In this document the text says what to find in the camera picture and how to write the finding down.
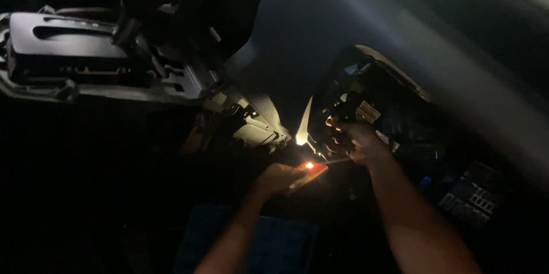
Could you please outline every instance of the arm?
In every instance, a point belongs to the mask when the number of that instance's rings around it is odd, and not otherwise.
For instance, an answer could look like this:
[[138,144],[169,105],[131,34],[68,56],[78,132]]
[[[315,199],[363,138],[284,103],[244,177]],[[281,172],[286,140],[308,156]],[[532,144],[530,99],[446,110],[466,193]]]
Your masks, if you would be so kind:
[[389,246],[401,271],[481,273],[460,236],[412,186],[375,132],[358,124],[344,130],[357,145],[349,156],[370,172]]
[[290,166],[271,165],[256,180],[240,211],[198,265],[195,274],[235,273],[246,258],[261,208],[271,195],[287,190],[305,173]]

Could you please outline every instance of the hand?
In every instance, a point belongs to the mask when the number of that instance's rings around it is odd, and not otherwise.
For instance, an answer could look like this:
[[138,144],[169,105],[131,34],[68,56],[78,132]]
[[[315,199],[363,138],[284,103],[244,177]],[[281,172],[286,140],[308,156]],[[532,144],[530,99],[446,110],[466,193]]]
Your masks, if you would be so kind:
[[254,189],[257,193],[269,199],[272,194],[289,190],[293,182],[305,175],[307,175],[305,169],[272,164],[257,178]]
[[376,158],[392,156],[374,129],[365,123],[345,124],[341,126],[341,131],[353,140],[355,148],[347,151],[347,155],[358,165],[367,166]]

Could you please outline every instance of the forearm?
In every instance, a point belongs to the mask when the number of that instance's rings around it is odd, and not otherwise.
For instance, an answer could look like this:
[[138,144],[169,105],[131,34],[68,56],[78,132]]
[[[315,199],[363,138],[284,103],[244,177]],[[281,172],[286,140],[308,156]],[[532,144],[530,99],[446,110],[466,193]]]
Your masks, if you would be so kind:
[[392,155],[372,159],[367,168],[403,273],[480,273],[463,240],[412,186]]
[[232,274],[242,266],[253,240],[261,208],[268,198],[268,194],[255,188],[248,194],[238,214],[212,246],[195,273]]

